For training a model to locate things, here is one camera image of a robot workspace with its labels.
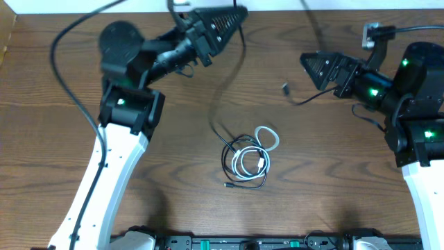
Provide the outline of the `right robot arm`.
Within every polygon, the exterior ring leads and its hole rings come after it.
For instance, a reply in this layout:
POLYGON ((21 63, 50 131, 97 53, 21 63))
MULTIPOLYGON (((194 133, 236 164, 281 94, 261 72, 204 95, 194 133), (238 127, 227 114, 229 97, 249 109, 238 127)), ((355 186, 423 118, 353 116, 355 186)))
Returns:
POLYGON ((387 42, 375 42, 368 60, 342 53, 303 53, 300 63, 318 90, 355 98, 385 116, 380 130, 395 155, 416 209, 424 249, 443 248, 443 47, 410 44, 394 78, 379 72, 387 42))

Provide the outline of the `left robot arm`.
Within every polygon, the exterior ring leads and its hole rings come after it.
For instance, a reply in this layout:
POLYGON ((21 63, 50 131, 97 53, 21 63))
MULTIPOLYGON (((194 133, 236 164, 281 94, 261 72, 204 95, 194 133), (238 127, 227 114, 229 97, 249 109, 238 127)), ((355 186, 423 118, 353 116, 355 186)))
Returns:
POLYGON ((151 236, 111 240, 129 178, 160 121, 164 95, 151 84, 190 63, 209 66, 247 18, 245 6, 173 12, 175 26, 154 39, 130 22, 117 21, 99 36, 102 97, 90 124, 96 141, 85 175, 50 249, 152 249, 151 236))

